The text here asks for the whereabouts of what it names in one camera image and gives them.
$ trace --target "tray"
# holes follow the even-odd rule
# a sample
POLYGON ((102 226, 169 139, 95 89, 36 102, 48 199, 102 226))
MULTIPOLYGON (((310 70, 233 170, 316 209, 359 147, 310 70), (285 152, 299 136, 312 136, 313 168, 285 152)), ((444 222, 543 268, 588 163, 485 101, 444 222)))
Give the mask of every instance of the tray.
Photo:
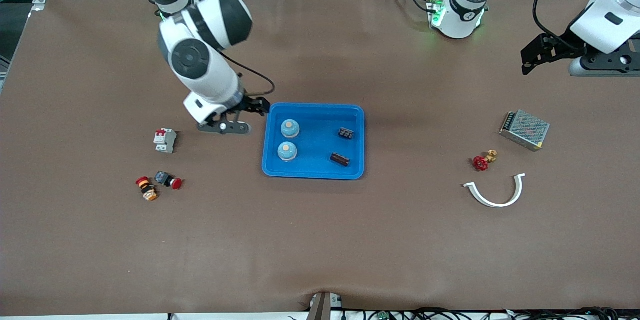
POLYGON ((275 103, 267 118, 262 170, 276 177, 359 179, 364 174, 364 137, 364 110, 360 106, 275 103), (286 119, 294 119, 300 125, 300 133, 294 138, 281 133, 286 119), (340 137, 341 127, 353 130, 353 138, 340 137), (297 146, 297 156, 288 162, 278 156, 278 146, 283 141, 297 146), (350 158, 349 165, 331 161, 334 152, 350 158))

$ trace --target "brass fitting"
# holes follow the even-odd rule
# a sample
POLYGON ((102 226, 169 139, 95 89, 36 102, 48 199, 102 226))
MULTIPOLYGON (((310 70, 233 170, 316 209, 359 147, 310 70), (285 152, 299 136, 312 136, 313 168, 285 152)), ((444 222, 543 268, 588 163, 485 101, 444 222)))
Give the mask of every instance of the brass fitting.
POLYGON ((496 157, 498 157, 498 151, 489 150, 487 151, 486 156, 484 158, 486 158, 487 162, 494 162, 496 161, 496 157))

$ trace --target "white curved handle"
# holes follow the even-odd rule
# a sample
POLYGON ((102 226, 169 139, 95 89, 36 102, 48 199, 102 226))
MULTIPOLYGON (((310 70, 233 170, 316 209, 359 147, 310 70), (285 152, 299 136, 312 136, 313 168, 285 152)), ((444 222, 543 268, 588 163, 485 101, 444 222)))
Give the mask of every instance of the white curved handle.
POLYGON ((475 182, 468 182, 463 186, 468 187, 469 190, 471 191, 471 195, 473 195, 476 200, 480 201, 481 204, 485 204, 486 206, 489 206, 489 207, 506 207, 514 204, 514 202, 518 201, 518 199, 522 195, 522 178, 524 176, 525 174, 519 174, 513 177, 516 180, 516 192, 513 194, 513 197, 507 203, 504 203, 504 204, 492 203, 491 201, 485 199, 482 195, 480 195, 480 192, 478 191, 478 188, 476 187, 475 182))

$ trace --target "perforated metal box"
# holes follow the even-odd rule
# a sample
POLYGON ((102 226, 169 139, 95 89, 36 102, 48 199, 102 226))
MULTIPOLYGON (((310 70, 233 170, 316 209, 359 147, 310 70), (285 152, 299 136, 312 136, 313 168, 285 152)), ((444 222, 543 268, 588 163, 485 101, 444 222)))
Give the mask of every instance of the perforated metal box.
POLYGON ((537 151, 542 148, 549 126, 549 123, 538 117, 518 110, 507 113, 500 134, 531 151, 537 151))

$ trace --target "brown tabletop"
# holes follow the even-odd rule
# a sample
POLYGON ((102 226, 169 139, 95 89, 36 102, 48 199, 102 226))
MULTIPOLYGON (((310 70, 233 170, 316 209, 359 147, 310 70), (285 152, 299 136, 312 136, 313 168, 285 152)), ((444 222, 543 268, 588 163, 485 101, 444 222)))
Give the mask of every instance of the brown tabletop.
MULTIPOLYGON (((361 105, 364 176, 267 177, 257 115, 247 137, 198 132, 147 0, 48 0, 0 97, 0 314, 291 311, 321 290, 351 308, 640 306, 640 81, 569 61, 522 76, 533 0, 490 0, 464 40, 411 0, 245 1, 253 33, 229 55, 277 81, 272 102, 361 105), (498 135, 519 108, 551 123, 537 153, 498 135), (148 203, 135 180, 158 170, 183 188, 148 203), (521 172, 508 208, 462 187, 506 201, 521 172)), ((540 17, 562 31, 585 3, 540 17)))

